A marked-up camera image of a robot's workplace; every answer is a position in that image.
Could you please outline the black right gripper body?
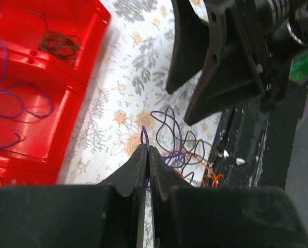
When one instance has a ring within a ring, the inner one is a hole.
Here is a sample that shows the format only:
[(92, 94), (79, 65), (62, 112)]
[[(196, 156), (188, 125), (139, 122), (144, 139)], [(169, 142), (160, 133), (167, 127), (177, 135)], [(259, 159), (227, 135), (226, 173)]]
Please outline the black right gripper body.
[(293, 59), (308, 50), (308, 1), (237, 1), (267, 106), (278, 107), (308, 86), (287, 91)]

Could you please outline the red three-compartment tray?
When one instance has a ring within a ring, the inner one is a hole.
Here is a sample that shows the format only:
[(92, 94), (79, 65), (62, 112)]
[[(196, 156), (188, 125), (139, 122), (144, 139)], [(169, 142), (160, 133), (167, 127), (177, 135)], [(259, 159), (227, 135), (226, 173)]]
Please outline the red three-compartment tray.
[(0, 187), (56, 182), (110, 19), (100, 1), (0, 1)]

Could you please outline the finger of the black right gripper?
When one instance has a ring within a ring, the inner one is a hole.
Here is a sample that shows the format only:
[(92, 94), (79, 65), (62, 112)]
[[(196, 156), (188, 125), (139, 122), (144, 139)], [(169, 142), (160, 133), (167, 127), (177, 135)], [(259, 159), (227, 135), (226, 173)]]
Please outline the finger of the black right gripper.
[(189, 1), (172, 1), (175, 41), (166, 91), (174, 93), (202, 70), (209, 46), (209, 24), (199, 18)]
[(193, 125), (216, 112), (264, 94), (241, 1), (205, 1), (209, 18), (206, 58), (184, 116)]

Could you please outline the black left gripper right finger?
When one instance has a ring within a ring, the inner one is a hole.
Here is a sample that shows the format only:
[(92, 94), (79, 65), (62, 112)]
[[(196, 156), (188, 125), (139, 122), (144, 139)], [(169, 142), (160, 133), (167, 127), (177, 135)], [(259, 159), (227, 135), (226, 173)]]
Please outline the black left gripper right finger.
[(308, 247), (287, 194), (277, 187), (196, 188), (150, 148), (155, 247)]

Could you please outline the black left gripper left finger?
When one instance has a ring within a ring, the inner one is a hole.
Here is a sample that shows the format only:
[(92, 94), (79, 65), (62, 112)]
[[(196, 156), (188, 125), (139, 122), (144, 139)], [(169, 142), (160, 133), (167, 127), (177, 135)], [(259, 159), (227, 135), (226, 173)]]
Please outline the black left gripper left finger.
[(147, 148), (99, 184), (0, 188), (0, 247), (142, 247)]

